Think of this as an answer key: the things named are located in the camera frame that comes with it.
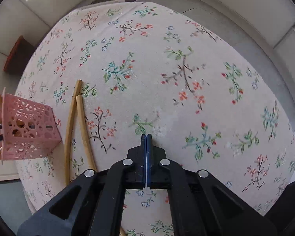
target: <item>tablecloth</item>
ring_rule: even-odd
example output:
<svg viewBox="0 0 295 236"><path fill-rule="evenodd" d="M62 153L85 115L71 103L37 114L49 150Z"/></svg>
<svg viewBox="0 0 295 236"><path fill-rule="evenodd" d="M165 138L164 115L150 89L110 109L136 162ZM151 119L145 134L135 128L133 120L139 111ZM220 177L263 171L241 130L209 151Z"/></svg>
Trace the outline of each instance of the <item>tablecloth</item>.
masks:
<svg viewBox="0 0 295 236"><path fill-rule="evenodd" d="M77 79L98 169L152 134L183 166L206 169L264 215L295 170L288 118L257 71L216 34L151 2L76 9L48 33L16 95L53 108L65 138ZM75 121L70 179L88 169ZM17 161L38 210L64 181L61 143L45 158ZM130 236L173 235L166 190L127 190L122 227Z"/></svg>

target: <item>floor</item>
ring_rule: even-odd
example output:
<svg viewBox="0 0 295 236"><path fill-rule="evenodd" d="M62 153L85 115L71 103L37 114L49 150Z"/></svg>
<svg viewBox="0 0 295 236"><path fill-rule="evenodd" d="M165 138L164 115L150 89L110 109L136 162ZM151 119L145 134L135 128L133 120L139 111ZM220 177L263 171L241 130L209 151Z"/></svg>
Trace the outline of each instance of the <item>floor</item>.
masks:
<svg viewBox="0 0 295 236"><path fill-rule="evenodd" d="M261 48L233 21L199 0L138 1L151 1L178 11L207 27L229 43L261 75L282 104L295 129L295 106L282 77ZM0 215L14 232L30 216L21 182L0 184Z"/></svg>

